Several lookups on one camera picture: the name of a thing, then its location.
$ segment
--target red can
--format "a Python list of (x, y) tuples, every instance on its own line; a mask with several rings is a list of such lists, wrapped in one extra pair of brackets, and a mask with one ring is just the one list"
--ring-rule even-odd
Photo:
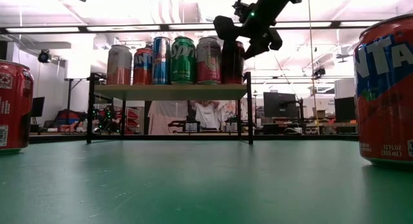
[(127, 46), (113, 45), (109, 50), (107, 85), (130, 85), (132, 54)]
[(354, 51), (360, 154), (413, 168), (413, 15), (380, 22)]
[(152, 49), (140, 48), (134, 57), (134, 85), (152, 84)]
[(244, 54), (245, 50), (242, 42), (224, 42), (222, 49), (222, 83), (243, 83)]
[(0, 60), (0, 151), (27, 147), (32, 100), (30, 69)]
[(221, 83), (221, 45), (214, 37), (203, 37), (196, 47), (198, 82), (203, 85)]

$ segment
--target green surface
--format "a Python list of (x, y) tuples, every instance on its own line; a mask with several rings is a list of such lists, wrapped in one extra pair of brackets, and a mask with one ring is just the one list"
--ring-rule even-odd
[(413, 223), (350, 141), (105, 141), (0, 156), (0, 223)]

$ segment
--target blue soda can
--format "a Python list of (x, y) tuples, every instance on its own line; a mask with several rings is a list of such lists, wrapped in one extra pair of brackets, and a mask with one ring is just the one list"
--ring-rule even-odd
[(152, 63), (152, 84), (170, 84), (170, 47), (171, 39), (167, 37), (154, 38), (154, 62)]

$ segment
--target computer monitor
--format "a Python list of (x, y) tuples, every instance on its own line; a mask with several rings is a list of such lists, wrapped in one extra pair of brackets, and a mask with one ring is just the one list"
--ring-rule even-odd
[(33, 98), (32, 117), (41, 117), (43, 115), (43, 106), (45, 105), (44, 97)]
[(354, 97), (339, 98), (334, 100), (336, 109), (336, 122), (349, 122), (356, 120), (356, 105)]
[(264, 92), (264, 115), (266, 117), (299, 117), (295, 94)]

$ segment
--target sprite can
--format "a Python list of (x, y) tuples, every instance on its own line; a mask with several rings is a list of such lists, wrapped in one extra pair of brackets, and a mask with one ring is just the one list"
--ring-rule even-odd
[(193, 40), (179, 36), (172, 44), (171, 83), (192, 85), (196, 80), (196, 48)]

